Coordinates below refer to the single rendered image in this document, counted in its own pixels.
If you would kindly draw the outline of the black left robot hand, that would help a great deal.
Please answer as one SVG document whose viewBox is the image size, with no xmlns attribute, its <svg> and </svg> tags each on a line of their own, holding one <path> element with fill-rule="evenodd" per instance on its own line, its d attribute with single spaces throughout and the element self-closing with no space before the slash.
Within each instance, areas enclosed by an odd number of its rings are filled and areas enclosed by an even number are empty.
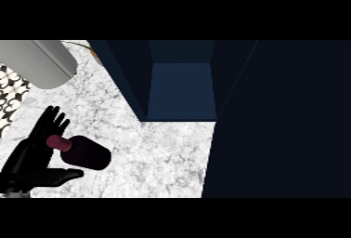
<svg viewBox="0 0 351 238">
<path fill-rule="evenodd" d="M 54 149 L 48 146 L 52 135 L 64 135 L 70 119 L 49 106 L 38 120 L 30 136 L 17 145 L 0 171 L 0 193 L 29 193 L 38 187 L 60 187 L 85 176 L 80 169 L 49 168 Z"/>
</svg>

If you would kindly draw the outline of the dark red wine bottle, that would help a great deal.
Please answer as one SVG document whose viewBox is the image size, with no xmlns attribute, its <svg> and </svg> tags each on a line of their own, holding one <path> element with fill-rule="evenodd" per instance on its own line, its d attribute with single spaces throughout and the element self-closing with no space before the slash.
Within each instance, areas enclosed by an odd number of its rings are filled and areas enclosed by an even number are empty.
<svg viewBox="0 0 351 238">
<path fill-rule="evenodd" d="M 61 158 L 70 165 L 94 170 L 104 170 L 111 162 L 111 151 L 85 136 L 66 139 L 60 135 L 48 138 L 48 145 L 61 151 Z"/>
</svg>

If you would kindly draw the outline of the dark blue open cabinet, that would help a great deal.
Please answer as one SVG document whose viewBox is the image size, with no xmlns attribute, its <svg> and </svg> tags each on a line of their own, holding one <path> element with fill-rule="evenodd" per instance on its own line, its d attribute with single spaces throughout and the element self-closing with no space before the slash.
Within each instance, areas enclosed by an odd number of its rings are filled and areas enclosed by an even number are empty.
<svg viewBox="0 0 351 238">
<path fill-rule="evenodd" d="M 216 122 L 257 42 L 92 40 L 142 122 Z"/>
</svg>

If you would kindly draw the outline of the pale grey cylinder appliance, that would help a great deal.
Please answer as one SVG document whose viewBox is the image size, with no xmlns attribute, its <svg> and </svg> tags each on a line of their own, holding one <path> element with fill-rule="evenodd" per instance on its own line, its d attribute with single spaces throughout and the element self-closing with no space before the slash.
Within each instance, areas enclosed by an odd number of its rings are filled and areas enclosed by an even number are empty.
<svg viewBox="0 0 351 238">
<path fill-rule="evenodd" d="M 64 85 L 79 63 L 60 40 L 0 40 L 0 62 L 42 89 Z"/>
</svg>

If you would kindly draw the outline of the small orange green object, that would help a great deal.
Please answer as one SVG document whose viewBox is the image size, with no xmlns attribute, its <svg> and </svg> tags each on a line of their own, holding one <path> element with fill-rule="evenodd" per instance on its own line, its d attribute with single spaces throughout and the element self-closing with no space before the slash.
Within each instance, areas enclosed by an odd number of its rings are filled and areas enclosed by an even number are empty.
<svg viewBox="0 0 351 238">
<path fill-rule="evenodd" d="M 88 49 L 88 50 L 91 51 L 91 54 L 92 54 L 94 58 L 100 59 L 100 56 L 98 56 L 98 54 L 97 54 L 97 52 L 95 52 L 95 50 L 94 50 L 94 48 L 92 48 L 92 46 L 86 46 L 86 45 L 83 45 L 83 44 L 79 44 L 79 43 L 74 43 L 74 42 L 69 42 L 69 41 L 67 41 L 67 43 L 69 43 L 69 44 L 74 44 L 74 45 L 83 47 L 85 49 Z"/>
</svg>

